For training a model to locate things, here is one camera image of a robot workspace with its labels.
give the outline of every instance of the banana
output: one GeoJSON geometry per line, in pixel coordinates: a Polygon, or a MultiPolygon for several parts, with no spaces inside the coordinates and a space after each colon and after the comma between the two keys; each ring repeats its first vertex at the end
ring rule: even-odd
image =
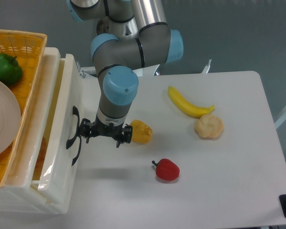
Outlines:
{"type": "Polygon", "coordinates": [[[215,109],[214,105],[210,107],[199,107],[191,104],[172,86],[168,87],[167,92],[172,102],[188,116],[200,118],[205,114],[211,113],[215,109]]]}

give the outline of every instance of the wicker basket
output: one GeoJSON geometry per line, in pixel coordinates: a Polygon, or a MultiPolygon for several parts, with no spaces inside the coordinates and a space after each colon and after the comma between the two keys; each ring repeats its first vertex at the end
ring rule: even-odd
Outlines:
{"type": "Polygon", "coordinates": [[[9,173],[11,164],[17,153],[17,146],[32,97],[38,81],[38,69],[47,42],[47,36],[40,33],[0,30],[0,52],[16,56],[23,70],[22,79],[9,88],[14,93],[20,106],[21,121],[13,143],[0,154],[0,187],[9,173]]]}

